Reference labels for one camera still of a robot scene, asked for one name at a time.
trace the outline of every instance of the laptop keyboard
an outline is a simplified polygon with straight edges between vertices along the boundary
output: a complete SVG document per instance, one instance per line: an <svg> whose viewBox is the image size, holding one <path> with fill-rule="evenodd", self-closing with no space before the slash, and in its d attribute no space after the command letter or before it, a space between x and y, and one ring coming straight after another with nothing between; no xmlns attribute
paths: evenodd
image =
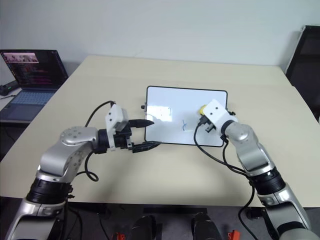
<svg viewBox="0 0 320 240"><path fill-rule="evenodd" d="M54 95L54 92L31 92L23 91L16 96L11 103L12 104L34 104L45 105L50 98Z"/></svg>

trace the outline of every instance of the laptop screen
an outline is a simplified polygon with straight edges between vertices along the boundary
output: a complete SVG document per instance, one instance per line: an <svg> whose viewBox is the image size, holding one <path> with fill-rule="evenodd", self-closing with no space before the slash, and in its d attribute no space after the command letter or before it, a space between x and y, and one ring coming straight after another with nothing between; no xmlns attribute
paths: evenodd
<svg viewBox="0 0 320 240"><path fill-rule="evenodd" d="M56 50L0 50L23 89L58 89L68 78Z"/></svg>

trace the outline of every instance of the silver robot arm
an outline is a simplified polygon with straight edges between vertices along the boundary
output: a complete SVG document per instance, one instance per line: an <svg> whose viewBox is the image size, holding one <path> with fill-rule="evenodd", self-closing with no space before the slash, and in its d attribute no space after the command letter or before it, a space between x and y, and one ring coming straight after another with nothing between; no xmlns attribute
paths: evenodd
<svg viewBox="0 0 320 240"><path fill-rule="evenodd" d="M147 151L160 142L131 142L131 128L143 128L152 121L128 120L127 112L114 104L105 117L106 129L75 126L63 131L55 145L41 157L35 180L10 225L6 240L58 239L62 221L58 219L73 188L80 165L89 154L103 154L107 149Z"/></svg>
<svg viewBox="0 0 320 240"><path fill-rule="evenodd" d="M235 146L237 157L247 178L257 190L265 206L263 217L269 234L280 240L320 240L311 231L307 213L288 183L284 182L264 146L259 143L253 129L238 123L218 101L212 100L200 110L200 123L215 128L222 139Z"/></svg>

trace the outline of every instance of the floor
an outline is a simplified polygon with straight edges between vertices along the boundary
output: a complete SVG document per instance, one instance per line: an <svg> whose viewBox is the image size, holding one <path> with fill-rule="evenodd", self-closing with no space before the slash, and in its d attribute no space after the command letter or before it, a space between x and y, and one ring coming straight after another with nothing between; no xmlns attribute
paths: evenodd
<svg viewBox="0 0 320 240"><path fill-rule="evenodd" d="M14 140L23 132L23 128L1 128L1 159L10 149ZM4 239L9 225L19 207L21 199L1 197L0 204L0 239ZM238 220L239 207L233 206L164 206L164 205L140 205L140 204L70 204L81 216L83 221L82 239L107 239L100 226L99 218L106 229L108 236L116 233L128 235L134 222L141 216L155 216L158 233L156 240L192 240L191 219L196 212L207 212L215 222L224 240L228 239L228 232L238 230L241 240L249 240L252 237L243 228ZM307 208L313 231L320 236L320 208ZM248 227L260 240L270 240L264 220L248 219L243 217ZM68 212L67 233L75 223L75 215ZM80 239L80 225L76 222L69 235L70 240Z"/></svg>

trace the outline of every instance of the laptop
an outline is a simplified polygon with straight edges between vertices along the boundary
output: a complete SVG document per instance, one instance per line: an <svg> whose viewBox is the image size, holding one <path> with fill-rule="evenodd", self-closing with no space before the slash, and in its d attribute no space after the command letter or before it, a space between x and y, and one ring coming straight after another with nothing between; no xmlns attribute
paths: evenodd
<svg viewBox="0 0 320 240"><path fill-rule="evenodd" d="M56 50L0 50L21 91L0 111L1 123L29 124L67 80Z"/></svg>

